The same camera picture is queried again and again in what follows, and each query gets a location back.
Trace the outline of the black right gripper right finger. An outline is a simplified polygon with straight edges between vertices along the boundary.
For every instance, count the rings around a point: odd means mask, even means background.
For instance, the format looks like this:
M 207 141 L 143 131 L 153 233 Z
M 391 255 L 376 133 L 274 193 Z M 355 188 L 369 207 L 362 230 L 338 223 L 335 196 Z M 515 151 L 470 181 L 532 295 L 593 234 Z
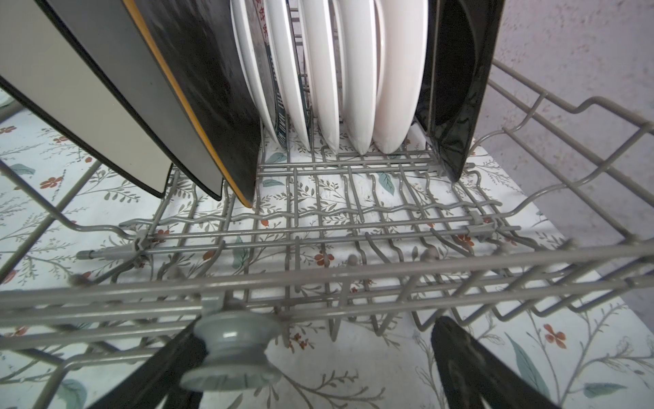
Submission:
M 434 359 L 450 408 L 555 408 L 452 318 L 431 333 Z

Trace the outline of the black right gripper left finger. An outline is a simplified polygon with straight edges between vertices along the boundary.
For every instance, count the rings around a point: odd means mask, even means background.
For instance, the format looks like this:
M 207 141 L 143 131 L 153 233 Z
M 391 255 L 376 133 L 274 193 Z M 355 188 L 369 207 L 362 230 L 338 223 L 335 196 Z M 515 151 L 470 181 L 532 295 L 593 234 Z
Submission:
M 193 335 L 192 322 L 93 408 L 198 408 L 201 392 L 182 388 L 182 376 L 207 356 L 203 341 Z

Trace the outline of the white square plate black rim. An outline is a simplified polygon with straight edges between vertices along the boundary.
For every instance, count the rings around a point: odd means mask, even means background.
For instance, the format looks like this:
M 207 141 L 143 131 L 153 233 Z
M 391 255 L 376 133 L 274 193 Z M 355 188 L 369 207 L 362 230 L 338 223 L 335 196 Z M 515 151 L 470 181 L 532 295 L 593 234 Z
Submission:
M 171 161 L 34 1 L 1 3 L 1 87 L 104 165 L 163 197 Z

